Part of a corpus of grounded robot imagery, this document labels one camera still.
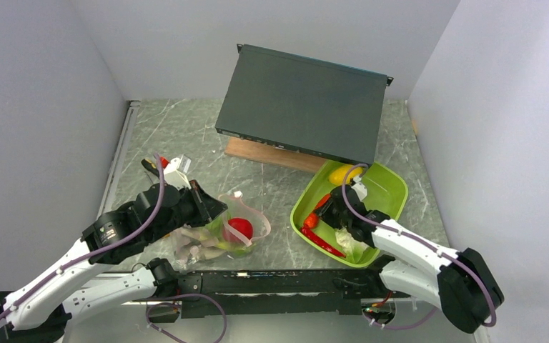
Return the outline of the clear zip top bag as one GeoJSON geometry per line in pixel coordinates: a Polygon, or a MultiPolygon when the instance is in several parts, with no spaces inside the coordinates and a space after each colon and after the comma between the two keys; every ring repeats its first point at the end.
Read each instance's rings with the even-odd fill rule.
{"type": "Polygon", "coordinates": [[[200,262],[221,257],[238,259],[251,253],[271,233],[271,224],[259,210],[243,202],[243,193],[221,194],[227,205],[212,222],[203,227],[182,227],[170,234],[174,250],[172,265],[189,270],[200,262]]]}

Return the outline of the green celery stalks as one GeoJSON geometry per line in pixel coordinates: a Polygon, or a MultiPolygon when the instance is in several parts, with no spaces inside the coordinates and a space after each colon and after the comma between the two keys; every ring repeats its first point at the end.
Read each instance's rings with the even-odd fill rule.
{"type": "Polygon", "coordinates": [[[226,251],[219,248],[219,240],[212,236],[206,229],[180,229],[178,238],[180,248],[177,253],[179,258],[208,260],[222,256],[226,251]]]}

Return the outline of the red tomato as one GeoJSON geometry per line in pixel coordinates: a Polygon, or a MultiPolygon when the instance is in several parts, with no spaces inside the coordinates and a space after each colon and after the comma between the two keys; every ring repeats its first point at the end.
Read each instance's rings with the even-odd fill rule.
{"type": "MultiPolygon", "coordinates": [[[[228,226],[233,228],[236,232],[241,234],[247,241],[250,241],[253,237],[254,230],[250,221],[243,218],[231,218],[227,222],[228,226]]],[[[228,242],[244,243],[244,240],[240,239],[237,235],[233,234],[230,230],[224,229],[223,237],[228,242]]]]}

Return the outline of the green cabbage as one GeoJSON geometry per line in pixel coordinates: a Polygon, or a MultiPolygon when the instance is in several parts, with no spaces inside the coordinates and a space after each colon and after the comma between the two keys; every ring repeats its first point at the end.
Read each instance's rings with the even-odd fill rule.
{"type": "Polygon", "coordinates": [[[217,245],[219,248],[224,249],[226,252],[230,252],[234,255],[241,256],[244,254],[248,254],[254,249],[252,239],[248,241],[250,245],[246,245],[245,243],[228,242],[223,237],[223,231],[224,229],[229,228],[227,222],[231,218],[235,217],[232,217],[230,214],[226,214],[225,217],[218,217],[215,221],[207,226],[207,230],[212,236],[216,237],[219,240],[219,244],[217,245]]]}

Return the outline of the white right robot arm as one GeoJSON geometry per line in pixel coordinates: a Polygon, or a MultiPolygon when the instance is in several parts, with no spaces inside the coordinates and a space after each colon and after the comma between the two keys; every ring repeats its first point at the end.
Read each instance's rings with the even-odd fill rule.
{"type": "Polygon", "coordinates": [[[345,230],[354,241],[393,255],[365,277],[371,295],[408,294],[433,305],[453,326],[469,334],[495,325],[495,311],[505,296],[479,252],[431,242],[388,214],[367,209],[364,198],[365,193],[354,187],[336,187],[317,203],[314,213],[333,229],[345,230]]]}

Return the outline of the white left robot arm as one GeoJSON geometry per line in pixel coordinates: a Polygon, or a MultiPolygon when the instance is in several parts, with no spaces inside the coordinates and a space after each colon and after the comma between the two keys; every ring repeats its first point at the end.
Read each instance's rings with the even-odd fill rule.
{"type": "Polygon", "coordinates": [[[183,187],[158,182],[102,214],[36,279],[14,292],[0,292],[0,342],[56,342],[70,324],[106,309],[177,296],[177,274],[164,258],[96,287],[87,283],[176,229],[210,224],[227,208],[196,181],[183,187]]]}

